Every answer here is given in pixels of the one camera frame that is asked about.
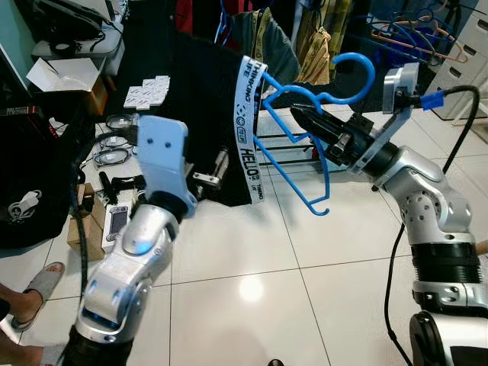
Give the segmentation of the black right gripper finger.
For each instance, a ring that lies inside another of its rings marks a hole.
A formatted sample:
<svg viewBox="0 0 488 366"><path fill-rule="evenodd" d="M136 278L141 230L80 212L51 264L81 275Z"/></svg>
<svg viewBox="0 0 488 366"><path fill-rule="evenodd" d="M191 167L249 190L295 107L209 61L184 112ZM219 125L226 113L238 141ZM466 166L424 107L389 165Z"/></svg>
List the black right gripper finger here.
<svg viewBox="0 0 488 366"><path fill-rule="evenodd" d="M324 111L318 111L313 105L293 105L291 115L300 128L321 140L338 140L345 132L342 120Z"/></svg>
<svg viewBox="0 0 488 366"><path fill-rule="evenodd" d="M328 144L328 151L332 153L345 152L345 133L341 128L331 125L313 125L308 128L308 132L317 137L318 140Z"/></svg>

